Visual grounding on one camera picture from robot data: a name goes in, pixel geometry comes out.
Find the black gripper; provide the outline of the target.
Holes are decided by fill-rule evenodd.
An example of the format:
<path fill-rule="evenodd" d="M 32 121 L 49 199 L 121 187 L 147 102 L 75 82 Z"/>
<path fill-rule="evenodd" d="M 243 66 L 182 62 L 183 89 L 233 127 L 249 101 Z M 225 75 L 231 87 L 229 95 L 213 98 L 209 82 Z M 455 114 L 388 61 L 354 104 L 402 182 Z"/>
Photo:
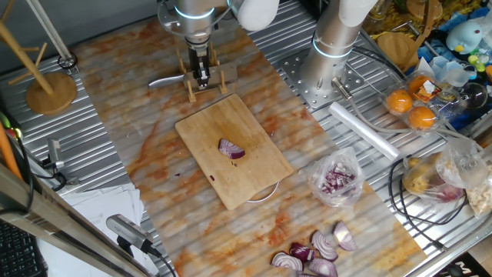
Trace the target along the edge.
<path fill-rule="evenodd" d="M 194 79 L 196 80 L 200 89 L 208 87 L 210 79 L 209 67 L 209 47 L 200 46 L 197 48 L 189 48 L 188 56 L 190 59 L 191 70 L 194 72 Z"/>

